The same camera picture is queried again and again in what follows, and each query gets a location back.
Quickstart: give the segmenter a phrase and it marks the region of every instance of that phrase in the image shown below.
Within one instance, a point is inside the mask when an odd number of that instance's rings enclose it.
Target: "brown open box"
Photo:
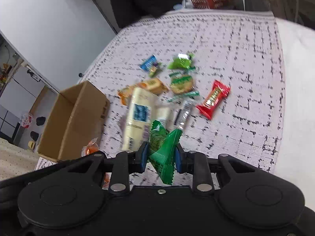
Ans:
[[[42,134],[39,156],[54,162],[81,157],[83,146],[100,139],[109,104],[88,81],[61,91]]]

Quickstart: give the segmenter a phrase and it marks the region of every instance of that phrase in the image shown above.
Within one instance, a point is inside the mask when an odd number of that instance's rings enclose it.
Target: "silver bolt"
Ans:
[[[113,184],[111,186],[111,189],[114,191],[114,192],[121,192],[123,191],[124,189],[126,189],[126,186],[124,184]]]
[[[201,192],[208,192],[212,190],[212,186],[209,184],[198,184],[197,189]]]
[[[164,189],[159,189],[159,190],[157,190],[157,193],[158,193],[158,194],[165,194],[166,191],[165,191]]]

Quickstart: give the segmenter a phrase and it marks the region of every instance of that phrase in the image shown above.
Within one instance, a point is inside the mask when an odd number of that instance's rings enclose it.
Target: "red snack package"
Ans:
[[[216,106],[223,98],[226,98],[230,92],[230,87],[225,86],[222,82],[215,80],[212,86],[212,91],[208,97],[204,100],[202,105],[196,106],[200,113],[206,116],[209,120],[212,118],[212,114]]]

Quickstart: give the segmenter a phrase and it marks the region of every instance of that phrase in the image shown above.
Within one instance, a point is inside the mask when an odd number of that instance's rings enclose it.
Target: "white tablecloth with black marks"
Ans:
[[[119,119],[127,107],[117,90],[148,79],[139,64],[154,54],[169,64],[177,53],[195,54],[194,74],[199,102],[215,79],[231,87],[212,120],[194,108],[180,139],[185,151],[210,158],[227,153],[273,173],[281,142],[284,114],[284,66],[276,20],[271,13],[181,10],[159,19],[145,18],[124,28],[95,59],[82,80],[100,89],[111,102],[100,149],[107,157],[120,151]],[[170,84],[164,70],[158,78]],[[172,92],[160,96],[167,103]],[[173,124],[180,102],[173,106]],[[148,163],[143,174],[130,175],[135,185],[163,185]],[[191,185],[192,176],[175,172],[173,185]]]

